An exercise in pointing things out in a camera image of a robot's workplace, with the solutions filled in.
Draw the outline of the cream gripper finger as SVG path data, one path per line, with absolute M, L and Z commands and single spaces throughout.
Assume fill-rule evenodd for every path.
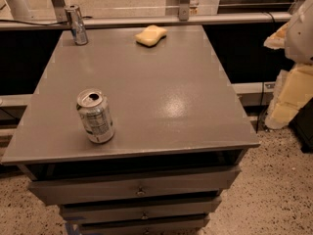
M 265 118 L 270 129 L 287 126 L 313 98 L 313 66 L 295 64 L 290 71 L 281 70 Z
M 288 23 L 283 24 L 276 32 L 266 38 L 263 45 L 273 50 L 284 49 L 288 26 Z

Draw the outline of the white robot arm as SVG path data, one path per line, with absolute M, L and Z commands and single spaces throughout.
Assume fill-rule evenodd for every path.
M 313 0 L 305 0 L 287 23 L 266 38 L 264 46 L 284 49 L 294 61 L 290 71 L 278 75 L 265 118 L 268 128 L 281 129 L 313 98 Z

